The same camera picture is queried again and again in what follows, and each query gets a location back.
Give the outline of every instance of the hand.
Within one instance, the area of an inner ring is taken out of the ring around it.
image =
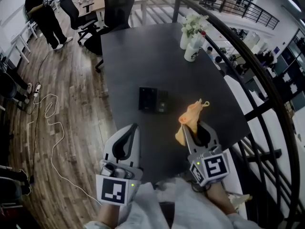
[[[207,198],[214,203],[226,215],[236,213],[221,182],[211,184],[206,192]]]

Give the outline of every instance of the black shirt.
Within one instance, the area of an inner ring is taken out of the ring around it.
[[[27,12],[31,11],[34,7],[37,7],[43,3],[43,0],[25,0],[25,9]],[[37,23],[44,21],[50,13],[54,13],[51,6],[45,6],[34,12],[31,17]]]

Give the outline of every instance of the foot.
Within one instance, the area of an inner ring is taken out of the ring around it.
[[[66,43],[68,43],[68,42],[71,42],[73,40],[73,37],[68,37],[67,38],[67,41],[64,43],[64,44],[66,44]]]
[[[28,83],[28,89],[27,89],[28,94],[31,94],[32,88],[33,88],[32,83]]]
[[[24,172],[23,169],[19,170],[19,174],[20,174],[20,176],[22,178],[22,181],[28,181],[29,180],[28,175]]]
[[[32,192],[30,186],[21,186],[22,195],[29,195]]]
[[[24,100],[24,102],[25,102],[25,104],[29,104],[30,100],[29,100],[28,98],[26,98],[26,99]]]
[[[59,50],[62,49],[63,45],[62,44],[58,44],[57,48],[53,48],[53,50]]]

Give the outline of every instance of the black device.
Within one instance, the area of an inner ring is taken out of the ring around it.
[[[157,88],[140,87],[139,110],[166,113],[168,109],[168,92]]]

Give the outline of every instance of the ceiling light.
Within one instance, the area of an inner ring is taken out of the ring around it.
[[[305,22],[304,22],[304,20],[303,20],[303,19],[300,19],[300,21],[301,21],[302,25],[305,27]]]
[[[288,0],[299,12],[302,12],[300,9],[300,3],[298,0]]]

